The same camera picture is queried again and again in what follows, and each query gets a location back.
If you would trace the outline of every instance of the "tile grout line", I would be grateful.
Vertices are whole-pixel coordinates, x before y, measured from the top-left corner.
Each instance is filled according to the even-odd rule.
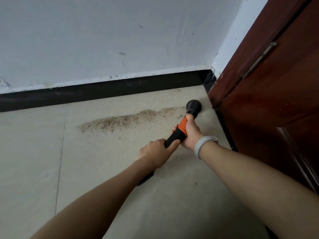
[[[64,141],[65,122],[66,122],[66,115],[64,116],[64,127],[63,127],[63,136],[62,136],[62,148],[61,148],[61,157],[60,157],[60,168],[59,168],[59,176],[58,176],[58,187],[57,187],[57,190],[56,190],[56,199],[55,199],[54,215],[56,215],[56,207],[57,207],[57,204],[58,204],[58,193],[59,193],[60,173],[61,173],[61,164],[62,164],[62,152],[63,152],[63,141]]]

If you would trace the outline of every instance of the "tile floor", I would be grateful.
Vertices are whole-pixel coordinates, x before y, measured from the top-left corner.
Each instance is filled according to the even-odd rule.
[[[125,169],[150,140],[170,135],[191,99],[203,105],[196,119],[202,132],[229,148],[203,86],[0,113],[0,238],[29,238]],[[268,235],[202,161],[179,147],[134,189],[104,238]]]

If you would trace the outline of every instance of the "hand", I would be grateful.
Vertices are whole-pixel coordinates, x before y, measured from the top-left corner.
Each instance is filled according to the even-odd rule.
[[[194,151],[194,147],[199,139],[204,135],[200,132],[199,127],[196,125],[194,116],[191,114],[186,114],[187,123],[186,123],[186,132],[187,138],[181,143],[184,148]],[[172,133],[177,129],[178,124],[172,130]]]
[[[153,170],[160,168],[181,143],[180,140],[175,140],[168,148],[165,148],[164,142],[164,138],[149,142],[144,148],[140,149],[138,159],[150,163],[153,166]]]

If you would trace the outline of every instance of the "door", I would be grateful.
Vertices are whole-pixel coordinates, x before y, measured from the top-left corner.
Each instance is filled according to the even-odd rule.
[[[239,152],[319,193],[319,0],[221,103]]]

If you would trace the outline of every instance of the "white wristband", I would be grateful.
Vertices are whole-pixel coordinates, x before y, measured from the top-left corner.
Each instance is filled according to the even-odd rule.
[[[208,142],[208,141],[214,141],[214,142],[217,142],[217,138],[215,136],[205,136],[205,137],[202,137],[200,140],[197,141],[195,147],[194,147],[194,154],[196,157],[199,157],[199,152],[200,152],[200,149],[202,148],[202,146]]]

